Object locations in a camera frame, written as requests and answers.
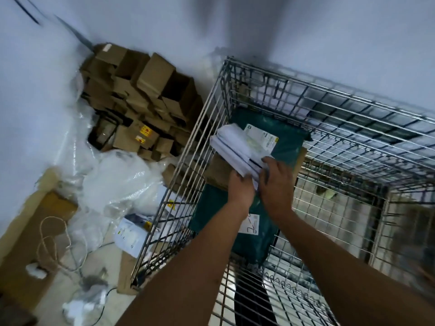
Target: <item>person's left hand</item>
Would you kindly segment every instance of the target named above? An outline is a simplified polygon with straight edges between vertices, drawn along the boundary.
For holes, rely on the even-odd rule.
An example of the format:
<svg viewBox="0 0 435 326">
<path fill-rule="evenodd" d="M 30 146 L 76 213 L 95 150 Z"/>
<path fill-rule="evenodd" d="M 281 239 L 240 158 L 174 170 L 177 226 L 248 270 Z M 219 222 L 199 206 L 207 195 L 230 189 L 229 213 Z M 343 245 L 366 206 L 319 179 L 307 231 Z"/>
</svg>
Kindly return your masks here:
<svg viewBox="0 0 435 326">
<path fill-rule="evenodd" d="M 232 170 L 228 184 L 228 202 L 240 206 L 246 210 L 247 214 L 254 201 L 254 196 L 255 188 L 251 175 L 246 175 L 243 178 L 237 171 Z"/>
</svg>

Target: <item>person's right hand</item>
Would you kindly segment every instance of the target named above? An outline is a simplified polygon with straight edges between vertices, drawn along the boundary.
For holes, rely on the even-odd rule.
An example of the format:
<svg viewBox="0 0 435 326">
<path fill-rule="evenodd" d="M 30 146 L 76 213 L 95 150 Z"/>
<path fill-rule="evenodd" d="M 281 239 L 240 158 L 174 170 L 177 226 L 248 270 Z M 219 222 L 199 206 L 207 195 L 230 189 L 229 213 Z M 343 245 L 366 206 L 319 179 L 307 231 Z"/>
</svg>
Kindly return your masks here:
<svg viewBox="0 0 435 326">
<path fill-rule="evenodd" d="M 266 170 L 260 173 L 260 197 L 269 217 L 273 220 L 287 215 L 293 203 L 293 176 L 291 167 L 274 158 L 264 157 L 269 166 L 269 178 Z"/>
</svg>

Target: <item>forearm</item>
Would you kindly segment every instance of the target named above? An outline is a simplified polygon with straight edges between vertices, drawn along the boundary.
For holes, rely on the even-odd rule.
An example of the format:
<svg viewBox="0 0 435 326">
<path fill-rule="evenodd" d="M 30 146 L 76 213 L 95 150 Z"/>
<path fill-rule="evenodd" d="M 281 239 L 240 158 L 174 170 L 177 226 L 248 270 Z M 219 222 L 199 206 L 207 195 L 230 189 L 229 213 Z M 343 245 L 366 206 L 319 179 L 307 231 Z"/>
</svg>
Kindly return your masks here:
<svg viewBox="0 0 435 326">
<path fill-rule="evenodd" d="M 231 247 L 248 211 L 227 203 L 132 302 L 118 326 L 206 325 Z"/>
<path fill-rule="evenodd" d="M 427 325 L 435 320 L 426 301 L 352 256 L 293 211 L 274 220 L 343 326 Z"/>
</svg>

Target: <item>beige cord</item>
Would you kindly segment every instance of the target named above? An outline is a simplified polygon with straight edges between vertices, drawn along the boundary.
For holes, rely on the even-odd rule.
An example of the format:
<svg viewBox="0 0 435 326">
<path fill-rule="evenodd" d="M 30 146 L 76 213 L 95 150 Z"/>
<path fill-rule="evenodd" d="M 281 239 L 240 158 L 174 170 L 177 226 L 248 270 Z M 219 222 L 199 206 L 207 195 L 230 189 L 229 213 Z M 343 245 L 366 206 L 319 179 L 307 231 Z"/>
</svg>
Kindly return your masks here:
<svg viewBox="0 0 435 326">
<path fill-rule="evenodd" d="M 80 264 L 76 269 L 70 269 L 70 268 L 68 268 L 67 266 L 65 266 L 64 264 L 62 264 L 62 263 L 59 261 L 59 258 L 58 258 L 58 256 L 57 256 L 57 245 L 56 245 L 56 241 L 54 240 L 54 238 L 53 238 L 51 235 L 47 235 L 47 236 L 44 237 L 44 235 L 43 235 L 43 233 L 42 233 L 42 224 L 44 223 L 44 221 L 45 221 L 46 219 L 58 219 L 58 220 L 62 221 L 63 225 L 65 226 L 65 234 L 67 235 L 68 243 L 69 243 L 68 246 L 67 246 L 67 249 L 70 248 L 71 245 L 72 245 L 71 237 L 70 237 L 70 235 L 69 235 L 69 233 L 68 233 L 68 229 L 67 229 L 67 223 L 66 223 L 63 219 L 61 219 L 60 217 L 57 217 L 57 216 L 47 216 L 47 217 L 46 217 L 45 219 L 43 219 L 43 220 L 41 221 L 41 223 L 39 224 L 39 234 L 40 234 L 40 236 L 41 236 L 41 241 L 39 242 L 38 247 L 37 247 L 37 249 L 36 249 L 36 258 L 38 259 L 39 263 L 42 263 L 42 261 L 41 261 L 41 257 L 40 257 L 40 255 L 39 255 L 39 249 L 40 249 L 40 247 L 41 247 L 41 245 L 42 245 L 42 246 L 44 247 L 44 249 L 45 249 L 45 252 L 46 252 L 47 255 L 50 257 L 51 261 L 54 262 L 54 263 L 56 263 L 57 266 L 59 266 L 60 268 L 66 270 L 66 271 L 69 271 L 69 272 L 76 272 L 76 271 L 78 271 L 78 270 L 79 270 L 79 269 L 84 265 L 84 263 L 85 263 L 85 261 L 86 261 L 86 258 L 87 258 L 87 242 L 86 242 L 86 239 L 83 238 L 83 239 L 84 239 L 84 246 L 85 246 L 85 250 L 86 250 L 86 255 L 85 255 L 84 259 L 83 259 L 83 262 L 82 262 L 82 263 L 81 263 L 81 264 Z M 50 238 L 50 239 L 53 241 L 53 246 L 54 246 L 54 258 L 52 258 L 50 252 L 48 251 L 48 248 L 47 248 L 47 246 L 46 246 L 46 243 L 45 243 L 45 240 L 48 239 L 48 238 Z"/>
</svg>

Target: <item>metal wire mesh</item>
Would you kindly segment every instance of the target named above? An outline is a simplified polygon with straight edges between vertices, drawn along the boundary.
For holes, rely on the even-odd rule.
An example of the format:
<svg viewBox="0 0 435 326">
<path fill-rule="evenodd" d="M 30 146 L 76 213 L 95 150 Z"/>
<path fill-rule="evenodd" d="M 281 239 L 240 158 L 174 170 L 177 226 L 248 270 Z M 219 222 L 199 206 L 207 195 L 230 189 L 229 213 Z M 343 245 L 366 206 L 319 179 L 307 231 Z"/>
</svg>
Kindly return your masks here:
<svg viewBox="0 0 435 326">
<path fill-rule="evenodd" d="M 208 138 L 237 107 L 311 133 L 295 188 L 293 208 L 299 217 L 381 272 L 421 285 L 403 257 L 409 255 L 406 250 L 435 247 L 435 120 L 232 58 L 222 66 L 182 153 L 174 176 L 182 175 L 181 185 L 173 180 L 156 216 L 156 225 L 177 222 L 177 230 L 157 240 L 148 236 L 133 285 L 140 286 L 193 237 L 187 225 L 214 153 Z M 183 201 L 169 200 L 171 192 Z M 165 216 L 168 203 L 179 206 L 175 216 Z M 158 241 L 167 241 L 167 247 L 159 251 Z M 309 270 L 279 232 L 262 266 L 236 256 L 228 263 L 210 324 L 240 325 L 243 320 L 336 325 Z"/>
</svg>

